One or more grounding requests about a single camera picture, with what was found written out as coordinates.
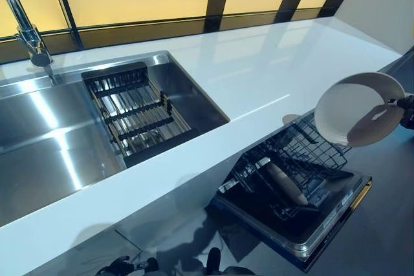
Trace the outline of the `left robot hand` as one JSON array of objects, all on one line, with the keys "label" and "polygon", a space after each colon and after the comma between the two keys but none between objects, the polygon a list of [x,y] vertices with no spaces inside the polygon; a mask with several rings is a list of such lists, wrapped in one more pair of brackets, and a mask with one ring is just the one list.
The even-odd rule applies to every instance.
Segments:
[{"label": "left robot hand", "polygon": [[104,266],[98,270],[95,275],[126,276],[133,273],[134,271],[144,270],[148,266],[149,264],[146,261],[133,264],[130,262],[130,256],[121,256],[112,261],[110,265]]}]

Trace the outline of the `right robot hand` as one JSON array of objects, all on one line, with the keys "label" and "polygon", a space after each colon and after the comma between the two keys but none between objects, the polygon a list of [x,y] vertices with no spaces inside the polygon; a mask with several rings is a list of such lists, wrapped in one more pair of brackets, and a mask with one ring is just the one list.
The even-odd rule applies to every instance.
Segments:
[{"label": "right robot hand", "polygon": [[414,123],[413,123],[413,94],[408,94],[404,98],[401,99],[389,99],[387,104],[390,107],[399,107],[404,110],[402,118],[399,124],[406,129],[414,130]]}]

